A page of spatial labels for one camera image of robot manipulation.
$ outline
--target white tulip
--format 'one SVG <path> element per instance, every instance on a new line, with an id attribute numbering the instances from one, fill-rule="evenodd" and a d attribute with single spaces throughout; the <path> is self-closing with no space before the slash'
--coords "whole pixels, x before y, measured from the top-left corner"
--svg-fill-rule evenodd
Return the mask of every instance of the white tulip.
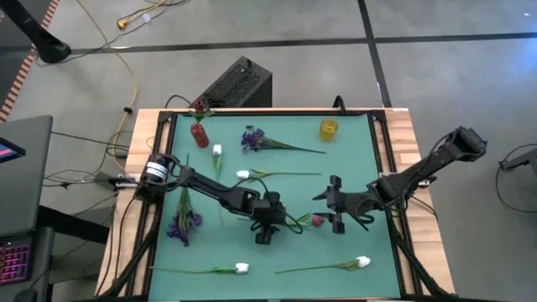
<path id="1" fill-rule="evenodd" d="M 222 155 L 222 146 L 219 143 L 212 146 L 212 155 Z"/>
<path id="2" fill-rule="evenodd" d="M 365 256 L 360 256 L 356 258 L 356 262 L 358 263 L 359 268 L 365 268 L 371 263 L 371 259 Z"/>
<path id="3" fill-rule="evenodd" d="M 249 267 L 250 265 L 248 263 L 237 263 L 235 264 L 235 268 L 237 269 L 235 270 L 235 273 L 237 274 L 247 273 Z"/>
<path id="4" fill-rule="evenodd" d="M 248 170 L 238 171 L 237 177 L 240 178 L 241 180 L 245 180 L 248 177 L 250 177 L 250 172 L 248 172 Z"/>

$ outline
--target green table surface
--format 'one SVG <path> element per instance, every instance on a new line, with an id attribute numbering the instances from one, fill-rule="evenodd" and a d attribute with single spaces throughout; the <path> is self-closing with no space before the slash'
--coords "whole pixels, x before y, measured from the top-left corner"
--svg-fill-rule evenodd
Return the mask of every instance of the green table surface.
<path id="1" fill-rule="evenodd" d="M 318 139 L 324 118 L 339 122 L 336 138 L 330 142 Z M 234 185 L 236 172 L 254 168 L 272 172 L 318 172 L 322 175 L 278 175 L 265 178 L 270 190 L 281 194 L 287 212 L 294 217 L 305 213 L 329 211 L 325 200 L 312 200 L 329 185 L 329 177 L 342 178 L 342 191 L 365 190 L 365 184 L 378 177 L 373 142 L 366 116 L 212 116 L 202 123 L 211 140 L 208 148 L 198 148 L 190 135 L 193 119 L 179 116 L 175 129 L 173 152 L 183 163 L 189 154 L 189 165 L 198 173 L 215 179 L 212 145 L 222 145 L 222 170 L 219 181 Z M 302 148 L 326 151 L 313 154 L 301 151 L 242 151 L 240 142 L 246 125 L 262 128 L 269 138 Z M 257 183 L 244 186 L 263 192 Z M 272 238 L 270 245 L 254 242 L 250 222 L 222 209 L 218 202 L 190 190 L 195 210 L 203 223 L 183 247 L 178 239 L 166 235 L 180 197 L 180 189 L 168 193 L 159 232 L 155 267 L 205 270 L 235 263 L 249 263 L 246 275 L 187 274 L 154 270 L 150 300 L 200 299 L 298 299 L 347 297 L 399 297 L 386 216 L 373 213 L 375 222 L 369 232 L 350 216 L 344 215 L 346 233 L 334 234 L 326 221 L 321 227 L 308 226 L 301 235 L 285 226 Z M 223 225 L 219 218 L 223 215 Z M 371 264 L 356 271 L 334 268 L 296 273 L 274 274 L 291 268 L 306 268 L 346 262 L 358 256 L 372 259 Z"/>

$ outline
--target keyboard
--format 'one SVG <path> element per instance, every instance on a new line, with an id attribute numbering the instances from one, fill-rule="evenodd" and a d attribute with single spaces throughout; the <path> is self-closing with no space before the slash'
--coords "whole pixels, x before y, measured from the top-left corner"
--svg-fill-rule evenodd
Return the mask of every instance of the keyboard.
<path id="1" fill-rule="evenodd" d="M 0 285 L 29 278 L 31 237 L 0 239 Z"/>

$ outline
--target black box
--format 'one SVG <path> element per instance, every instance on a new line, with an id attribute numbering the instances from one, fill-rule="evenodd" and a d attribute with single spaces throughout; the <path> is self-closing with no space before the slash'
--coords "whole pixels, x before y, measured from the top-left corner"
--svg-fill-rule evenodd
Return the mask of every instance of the black box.
<path id="1" fill-rule="evenodd" d="M 209 107 L 271 107 L 272 72 L 241 56 L 197 98 Z"/>

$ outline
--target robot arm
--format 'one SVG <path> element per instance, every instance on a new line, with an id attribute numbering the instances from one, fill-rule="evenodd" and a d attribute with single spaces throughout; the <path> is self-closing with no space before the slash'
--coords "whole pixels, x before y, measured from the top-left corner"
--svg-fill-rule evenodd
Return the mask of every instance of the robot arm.
<path id="1" fill-rule="evenodd" d="M 426 180 L 438 170 L 454 161 L 473 162 L 486 152 L 487 142 L 483 141 L 473 129 L 460 127 L 444 138 L 445 142 L 420 162 L 401 173 L 374 180 L 367 185 L 368 189 L 364 192 L 340 192 L 341 179 L 332 175 L 331 185 L 314 200 L 326 199 L 326 206 L 334 212 L 316 213 L 316 215 L 328 217 L 334 233 L 345 232 L 342 213 L 349 214 L 367 230 L 365 225 L 374 221 L 373 217 L 367 214 L 369 211 L 388 209 L 398 200 L 407 200 L 417 189 L 420 181 Z"/>
<path id="2" fill-rule="evenodd" d="M 173 175 L 176 167 L 180 168 L 180 172 Z M 255 221 L 256 227 L 252 230 L 261 230 L 255 238 L 257 244 L 270 244 L 272 235 L 278 230 L 273 225 L 286 223 L 287 214 L 279 200 L 278 192 L 266 191 L 261 198 L 261 194 L 256 190 L 237 185 L 226 187 L 181 164 L 173 155 L 156 154 L 149 157 L 134 195 L 146 202 L 160 202 L 164 200 L 165 192 L 180 186 L 207 195 L 231 213 L 247 216 Z"/>

